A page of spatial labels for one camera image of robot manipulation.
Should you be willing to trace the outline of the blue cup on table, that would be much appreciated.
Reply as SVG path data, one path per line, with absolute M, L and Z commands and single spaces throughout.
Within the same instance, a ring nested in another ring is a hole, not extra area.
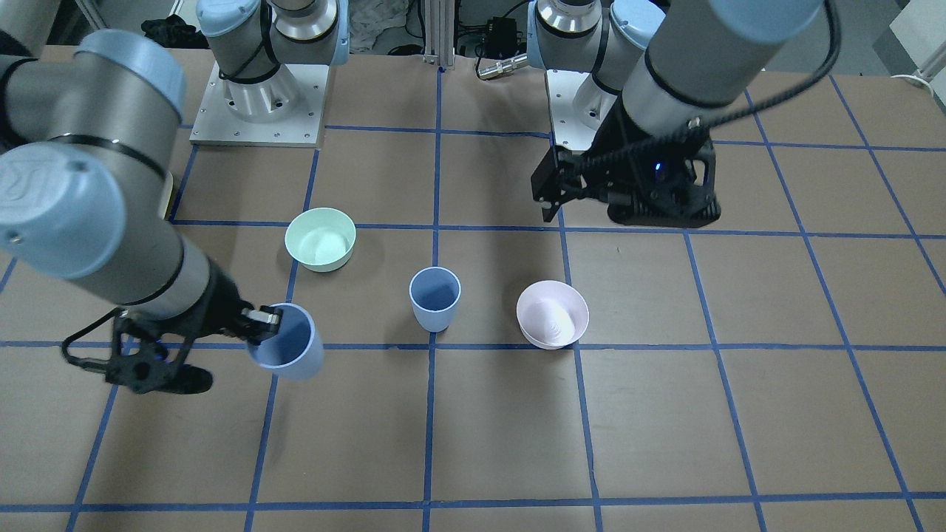
M 422 329 L 440 333 L 454 321 L 462 297 L 462 283 L 452 270 L 429 267 L 419 270 L 409 283 L 413 314 Z

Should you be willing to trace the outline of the aluminium frame post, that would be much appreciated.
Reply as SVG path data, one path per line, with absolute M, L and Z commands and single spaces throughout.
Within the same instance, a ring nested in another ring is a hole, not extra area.
M 457 1 L 419 1 L 423 19 L 423 61 L 446 72 L 454 68 Z

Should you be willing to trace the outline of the blue cup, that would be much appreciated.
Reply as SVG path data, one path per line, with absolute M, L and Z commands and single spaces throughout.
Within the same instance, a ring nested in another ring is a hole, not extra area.
M 413 314 L 422 329 L 440 333 L 454 321 L 462 297 L 462 283 L 452 270 L 429 267 L 419 270 L 409 283 Z
M 273 337 L 246 348 L 251 360 L 280 378 L 307 380 L 322 368 L 324 345 L 312 316 L 293 303 L 278 303 L 282 311 L 279 329 Z

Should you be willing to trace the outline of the pink bowl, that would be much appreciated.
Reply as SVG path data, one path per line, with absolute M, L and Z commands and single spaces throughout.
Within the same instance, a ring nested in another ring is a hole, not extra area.
M 564 282 L 543 280 L 531 284 L 518 296 L 516 317 L 530 344 L 552 350 L 580 340 L 591 316 L 578 290 Z

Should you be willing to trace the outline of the green bowl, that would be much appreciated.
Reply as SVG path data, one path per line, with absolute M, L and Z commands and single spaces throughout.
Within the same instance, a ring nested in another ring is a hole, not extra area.
M 357 242 L 357 225 L 335 208 L 312 208 L 287 227 L 284 244 L 288 255 L 305 269 L 317 273 L 338 270 L 349 262 Z

